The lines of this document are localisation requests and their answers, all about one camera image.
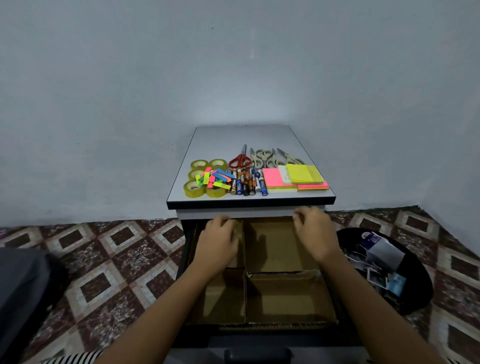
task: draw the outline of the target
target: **scissors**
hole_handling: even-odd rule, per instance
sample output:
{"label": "scissors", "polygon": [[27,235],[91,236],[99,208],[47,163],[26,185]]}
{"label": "scissors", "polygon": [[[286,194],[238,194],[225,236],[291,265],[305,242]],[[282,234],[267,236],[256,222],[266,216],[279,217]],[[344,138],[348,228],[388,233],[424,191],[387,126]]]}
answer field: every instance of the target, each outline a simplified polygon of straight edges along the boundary
{"label": "scissors", "polygon": [[260,169],[264,166],[264,161],[257,157],[257,154],[253,151],[253,148],[250,148],[250,155],[252,156],[252,162],[250,163],[249,167],[255,167],[256,169]]}
{"label": "scissors", "polygon": [[247,153],[247,145],[244,144],[243,148],[241,149],[241,153],[235,158],[233,158],[228,164],[228,166],[230,168],[235,168],[235,169],[248,167],[252,162],[252,160],[247,157],[246,153]]}
{"label": "scissors", "polygon": [[284,159],[279,158],[275,153],[275,149],[272,149],[272,155],[267,160],[267,168],[277,168],[278,166],[286,165]]}
{"label": "scissors", "polygon": [[267,168],[267,159],[272,156],[272,151],[259,149],[256,151],[257,157],[259,157],[264,162],[264,168]]}
{"label": "scissors", "polygon": [[303,162],[303,160],[301,160],[300,158],[294,158],[292,157],[290,154],[288,153],[285,153],[283,150],[281,150],[280,148],[277,148],[278,151],[280,153],[283,154],[283,156],[285,157],[285,159],[287,160],[287,164],[305,164]]}

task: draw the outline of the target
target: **yellow tape roll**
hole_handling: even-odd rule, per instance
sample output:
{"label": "yellow tape roll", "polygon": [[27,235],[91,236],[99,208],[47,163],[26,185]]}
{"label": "yellow tape roll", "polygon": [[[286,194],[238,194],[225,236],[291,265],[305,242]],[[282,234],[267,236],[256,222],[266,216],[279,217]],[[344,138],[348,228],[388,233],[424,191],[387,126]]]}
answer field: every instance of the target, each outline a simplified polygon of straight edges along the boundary
{"label": "yellow tape roll", "polygon": [[227,194],[227,190],[225,188],[220,188],[217,186],[213,186],[213,188],[207,188],[206,191],[207,191],[206,192],[207,196],[214,197],[214,198],[219,198]]}
{"label": "yellow tape roll", "polygon": [[205,159],[199,159],[199,160],[194,160],[192,163],[190,163],[190,168],[192,170],[201,170],[203,169],[203,171],[209,167],[210,165],[208,164],[208,161],[206,161]]}
{"label": "yellow tape roll", "polygon": [[188,172],[188,180],[189,181],[196,181],[196,178],[195,176],[199,176],[203,173],[204,171],[203,170],[191,170],[190,172]]}
{"label": "yellow tape roll", "polygon": [[212,167],[213,170],[216,170],[218,168],[226,172],[228,169],[227,161],[223,159],[213,159],[208,163],[208,165]]}
{"label": "yellow tape roll", "polygon": [[183,191],[187,197],[196,198],[205,193],[205,186],[197,185],[197,181],[188,181],[183,185]]}

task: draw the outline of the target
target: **cardboard compartment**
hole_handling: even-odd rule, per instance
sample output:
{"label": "cardboard compartment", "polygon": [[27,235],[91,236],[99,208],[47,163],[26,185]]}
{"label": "cardboard compartment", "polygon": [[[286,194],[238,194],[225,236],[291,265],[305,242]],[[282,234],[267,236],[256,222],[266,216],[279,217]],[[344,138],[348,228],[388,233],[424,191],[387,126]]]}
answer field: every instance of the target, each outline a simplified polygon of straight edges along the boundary
{"label": "cardboard compartment", "polygon": [[235,227],[233,233],[239,239],[239,252],[227,268],[245,268],[245,239],[243,237],[243,222],[242,220],[235,220]]}
{"label": "cardboard compartment", "polygon": [[247,277],[247,321],[253,324],[337,324],[320,271]]}
{"label": "cardboard compartment", "polygon": [[245,272],[225,269],[208,284],[190,311],[187,324],[245,323]]}
{"label": "cardboard compartment", "polygon": [[291,217],[243,221],[245,269],[249,273],[318,269],[298,240]]}

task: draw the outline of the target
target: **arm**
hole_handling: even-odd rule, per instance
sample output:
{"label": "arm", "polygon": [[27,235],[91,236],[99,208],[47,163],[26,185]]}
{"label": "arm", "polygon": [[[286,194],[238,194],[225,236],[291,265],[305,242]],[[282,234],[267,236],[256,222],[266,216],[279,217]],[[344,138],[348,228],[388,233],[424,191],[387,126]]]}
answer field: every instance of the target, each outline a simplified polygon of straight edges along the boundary
{"label": "arm", "polygon": [[227,220],[217,217],[207,223],[185,273],[105,350],[96,364],[163,363],[202,290],[237,254],[239,241],[232,234],[234,221]]}
{"label": "arm", "polygon": [[293,220],[300,241],[332,282],[374,363],[445,363],[345,258],[327,214],[302,207]]}

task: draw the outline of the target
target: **black and white striped clothing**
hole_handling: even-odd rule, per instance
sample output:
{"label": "black and white striped clothing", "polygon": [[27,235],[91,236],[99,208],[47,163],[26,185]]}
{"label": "black and white striped clothing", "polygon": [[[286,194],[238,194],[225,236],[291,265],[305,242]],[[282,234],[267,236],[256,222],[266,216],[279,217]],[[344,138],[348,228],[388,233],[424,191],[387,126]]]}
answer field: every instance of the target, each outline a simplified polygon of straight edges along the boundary
{"label": "black and white striped clothing", "polygon": [[101,353],[103,353],[103,350],[97,350],[95,352],[81,352],[69,356],[46,359],[38,364],[92,364]]}

